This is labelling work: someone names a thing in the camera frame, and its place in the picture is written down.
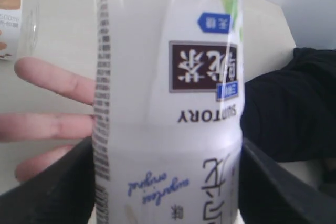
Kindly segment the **open bare human hand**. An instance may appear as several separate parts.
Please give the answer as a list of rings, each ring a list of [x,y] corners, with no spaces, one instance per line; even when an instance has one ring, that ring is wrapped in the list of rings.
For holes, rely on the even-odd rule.
[[[39,88],[85,105],[93,105],[95,81],[34,57],[14,64],[16,75]],[[1,142],[27,140],[77,140],[91,136],[95,117],[75,113],[2,113]],[[24,183],[60,160],[74,145],[55,147],[28,158],[15,168],[15,178]]]

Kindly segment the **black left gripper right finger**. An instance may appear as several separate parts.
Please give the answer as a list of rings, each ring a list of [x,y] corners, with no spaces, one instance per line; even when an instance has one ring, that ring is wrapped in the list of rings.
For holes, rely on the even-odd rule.
[[[244,223],[335,223],[335,199],[314,190],[248,139],[239,166]]]

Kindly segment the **forearm in black sleeve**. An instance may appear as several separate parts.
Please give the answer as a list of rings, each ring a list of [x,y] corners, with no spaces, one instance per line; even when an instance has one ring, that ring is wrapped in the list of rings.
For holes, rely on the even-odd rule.
[[[335,51],[295,48],[283,68],[245,83],[244,137],[277,162],[319,159],[335,183]]]

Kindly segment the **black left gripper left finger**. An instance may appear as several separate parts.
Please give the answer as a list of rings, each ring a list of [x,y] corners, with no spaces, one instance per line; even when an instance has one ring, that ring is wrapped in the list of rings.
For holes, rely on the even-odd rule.
[[[1,195],[2,224],[88,223],[95,203],[92,139]]]

